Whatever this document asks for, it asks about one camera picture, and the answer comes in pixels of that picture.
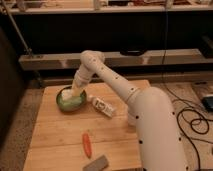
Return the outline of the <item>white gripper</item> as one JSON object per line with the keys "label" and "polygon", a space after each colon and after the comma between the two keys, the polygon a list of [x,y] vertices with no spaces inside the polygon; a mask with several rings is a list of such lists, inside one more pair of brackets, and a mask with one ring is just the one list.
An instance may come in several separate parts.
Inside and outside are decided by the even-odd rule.
{"label": "white gripper", "polygon": [[85,87],[86,85],[88,84],[87,80],[79,75],[75,76],[74,77],[74,80],[73,80],[73,87],[71,89],[71,95],[73,97],[77,97],[81,94],[82,92],[82,89],[83,87]]}

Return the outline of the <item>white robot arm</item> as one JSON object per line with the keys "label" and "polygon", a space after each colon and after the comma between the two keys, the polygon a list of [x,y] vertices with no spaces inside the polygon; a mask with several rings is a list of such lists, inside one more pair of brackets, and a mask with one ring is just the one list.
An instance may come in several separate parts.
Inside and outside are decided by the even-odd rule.
{"label": "white robot arm", "polygon": [[85,50],[74,76],[75,93],[82,92],[97,74],[128,106],[135,124],[143,171],[187,171],[172,102],[160,88],[141,89],[104,64],[103,52]]}

